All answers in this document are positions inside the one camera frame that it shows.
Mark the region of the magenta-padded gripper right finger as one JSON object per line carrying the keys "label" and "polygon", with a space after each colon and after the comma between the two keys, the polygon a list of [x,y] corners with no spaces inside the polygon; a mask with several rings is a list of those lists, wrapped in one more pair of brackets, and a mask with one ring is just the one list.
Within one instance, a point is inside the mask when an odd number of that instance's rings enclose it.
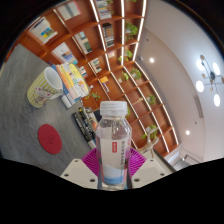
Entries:
{"label": "magenta-padded gripper right finger", "polygon": [[128,162],[128,172],[133,188],[141,188],[166,176],[165,169],[156,160],[156,155],[152,150],[141,154],[132,149]]}

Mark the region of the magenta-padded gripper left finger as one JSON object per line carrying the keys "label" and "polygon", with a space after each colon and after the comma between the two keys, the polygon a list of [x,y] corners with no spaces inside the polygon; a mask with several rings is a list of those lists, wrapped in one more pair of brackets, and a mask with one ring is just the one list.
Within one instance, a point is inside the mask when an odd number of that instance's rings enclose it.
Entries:
{"label": "magenta-padded gripper left finger", "polygon": [[73,159],[61,177],[84,188],[96,189],[100,172],[96,150],[92,149],[82,159]]}

